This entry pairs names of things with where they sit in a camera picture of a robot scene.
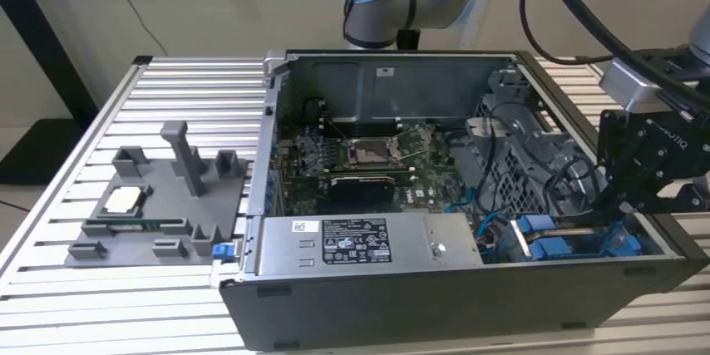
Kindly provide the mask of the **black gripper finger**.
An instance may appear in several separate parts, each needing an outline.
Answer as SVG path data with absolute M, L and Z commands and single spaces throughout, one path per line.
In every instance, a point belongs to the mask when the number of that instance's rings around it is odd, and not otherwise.
M 614 216 L 638 211 L 634 203 L 638 165 L 638 130 L 630 126 L 626 111 L 604 110 L 599 124 L 596 164 L 604 169 L 607 185 L 591 204 L 592 216 Z
M 643 214 L 688 214 L 708 211 L 708 176 L 694 177 L 674 197 L 659 196 L 672 184 L 670 179 L 654 177 L 627 191 L 624 202 Z

